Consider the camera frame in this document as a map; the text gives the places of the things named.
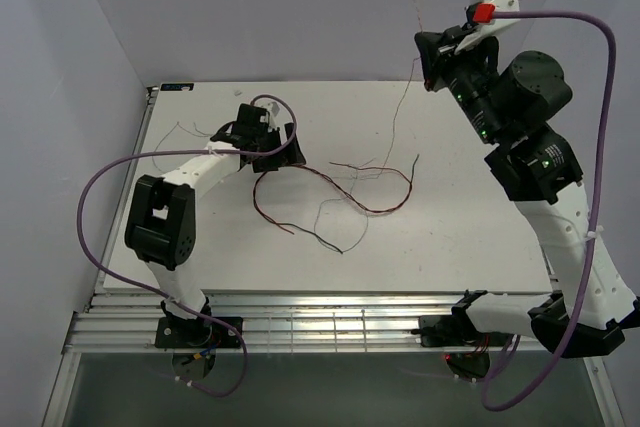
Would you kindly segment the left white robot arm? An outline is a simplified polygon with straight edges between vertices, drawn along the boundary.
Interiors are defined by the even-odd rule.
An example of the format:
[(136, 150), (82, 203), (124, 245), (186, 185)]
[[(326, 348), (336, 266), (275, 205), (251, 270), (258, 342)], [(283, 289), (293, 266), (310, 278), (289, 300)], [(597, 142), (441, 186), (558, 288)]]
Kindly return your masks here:
[(226, 178), (250, 166), (255, 173), (306, 163), (297, 140), (297, 119), (276, 125), (280, 107), (271, 95), (267, 107), (242, 103), (236, 119), (224, 124), (204, 152), (160, 176), (143, 175), (135, 183), (124, 242), (151, 271), (163, 300), (165, 315), (180, 319), (178, 335), (190, 346), (205, 344), (212, 323), (203, 316), (208, 305), (189, 265), (196, 244), (199, 200)]

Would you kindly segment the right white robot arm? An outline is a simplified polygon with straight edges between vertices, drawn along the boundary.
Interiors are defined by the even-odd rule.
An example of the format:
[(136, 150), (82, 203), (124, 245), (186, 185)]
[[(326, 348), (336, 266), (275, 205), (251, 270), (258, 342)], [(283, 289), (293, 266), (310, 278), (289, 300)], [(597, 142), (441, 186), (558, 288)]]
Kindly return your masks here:
[(486, 164), (534, 231), (556, 280), (547, 295), (466, 292), (423, 334), (464, 344), (485, 334), (521, 335), (565, 358), (613, 352), (638, 326), (639, 300), (590, 227), (582, 169), (549, 124), (572, 97), (562, 67), (543, 52), (524, 51), (499, 69), (497, 39), (463, 49), (459, 28), (420, 32), (414, 40), (426, 89), (447, 89), (492, 146)]

